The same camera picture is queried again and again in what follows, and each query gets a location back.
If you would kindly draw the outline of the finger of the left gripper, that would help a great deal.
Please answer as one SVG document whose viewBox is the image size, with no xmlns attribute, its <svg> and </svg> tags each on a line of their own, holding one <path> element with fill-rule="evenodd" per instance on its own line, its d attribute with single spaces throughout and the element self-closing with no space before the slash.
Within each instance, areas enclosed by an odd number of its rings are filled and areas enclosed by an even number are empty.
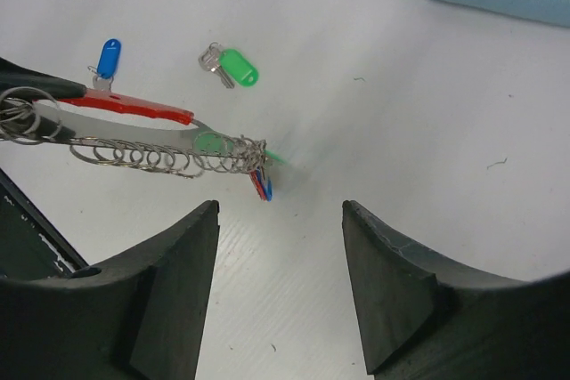
<svg viewBox="0 0 570 380">
<path fill-rule="evenodd" d="M 25 69 L 4 58 L 1 59 L 1 91 L 31 87 L 52 95 L 56 100 L 80 99 L 87 87 L 61 77 L 54 77 L 31 69 Z"/>
</svg>

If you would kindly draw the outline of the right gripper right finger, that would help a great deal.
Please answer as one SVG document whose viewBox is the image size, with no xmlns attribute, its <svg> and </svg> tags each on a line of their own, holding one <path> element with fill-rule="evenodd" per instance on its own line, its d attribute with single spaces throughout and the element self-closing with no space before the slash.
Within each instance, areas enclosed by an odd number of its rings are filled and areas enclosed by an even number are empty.
<svg viewBox="0 0 570 380">
<path fill-rule="evenodd" d="M 520 281 L 459 263 L 356 201 L 342 230 L 375 379 L 566 379 L 569 276 Z"/>
</svg>

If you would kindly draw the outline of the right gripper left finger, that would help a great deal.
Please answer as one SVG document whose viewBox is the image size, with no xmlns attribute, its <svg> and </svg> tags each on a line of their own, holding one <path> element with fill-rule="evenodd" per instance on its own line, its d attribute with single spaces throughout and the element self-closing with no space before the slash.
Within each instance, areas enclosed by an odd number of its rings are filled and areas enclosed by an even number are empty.
<svg viewBox="0 0 570 380">
<path fill-rule="evenodd" d="M 4 379 L 192 379 L 219 238 L 208 200 L 68 278 L 3 279 Z"/>
</svg>

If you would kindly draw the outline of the key with blue tag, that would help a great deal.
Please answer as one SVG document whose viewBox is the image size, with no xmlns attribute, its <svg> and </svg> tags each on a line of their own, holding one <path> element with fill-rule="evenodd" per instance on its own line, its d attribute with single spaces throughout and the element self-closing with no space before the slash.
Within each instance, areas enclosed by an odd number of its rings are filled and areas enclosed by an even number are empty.
<svg viewBox="0 0 570 380">
<path fill-rule="evenodd" d="M 110 91 L 114 77 L 118 71 L 118 64 L 122 44 L 116 39 L 107 40 L 102 47 L 99 61 L 96 66 L 89 66 L 88 70 L 93 74 L 93 88 L 101 91 Z"/>
</svg>

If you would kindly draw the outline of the red handled metal keyring holder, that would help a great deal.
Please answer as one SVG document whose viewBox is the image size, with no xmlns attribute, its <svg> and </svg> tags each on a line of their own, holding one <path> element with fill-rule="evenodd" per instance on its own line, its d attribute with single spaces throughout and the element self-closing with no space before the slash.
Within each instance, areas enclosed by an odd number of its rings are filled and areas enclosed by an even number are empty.
<svg viewBox="0 0 570 380">
<path fill-rule="evenodd" d="M 198 123 L 186 130 L 125 125 L 65 111 L 51 94 L 20 86 L 1 92 L 1 139 L 60 144 L 79 160 L 194 179 L 249 174 L 268 160 L 264 140 L 231 137 Z"/>
</svg>

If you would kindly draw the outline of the bunch of tagged keys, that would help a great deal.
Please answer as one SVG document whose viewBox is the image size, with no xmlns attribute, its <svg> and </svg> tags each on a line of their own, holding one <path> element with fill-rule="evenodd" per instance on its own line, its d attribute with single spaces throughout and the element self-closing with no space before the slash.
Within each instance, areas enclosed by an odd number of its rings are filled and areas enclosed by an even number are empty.
<svg viewBox="0 0 570 380">
<path fill-rule="evenodd" d="M 273 183 L 269 170 L 275 165 L 285 165 L 286 161 L 279 155 L 265 150 L 265 160 L 254 171 L 249 173 L 249 178 L 262 201 L 270 202 L 273 199 Z"/>
</svg>

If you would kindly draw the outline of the key with green tag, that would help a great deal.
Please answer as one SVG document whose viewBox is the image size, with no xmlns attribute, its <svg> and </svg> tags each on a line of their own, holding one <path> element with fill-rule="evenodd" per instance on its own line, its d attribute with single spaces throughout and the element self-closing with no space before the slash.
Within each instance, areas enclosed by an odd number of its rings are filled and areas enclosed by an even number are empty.
<svg viewBox="0 0 570 380">
<path fill-rule="evenodd" d="M 218 76 L 227 89 L 233 89 L 235 84 L 251 87 L 259 79 L 257 68 L 239 51 L 224 48 L 217 42 L 211 43 L 199 55 L 198 64 L 203 70 Z"/>
</svg>

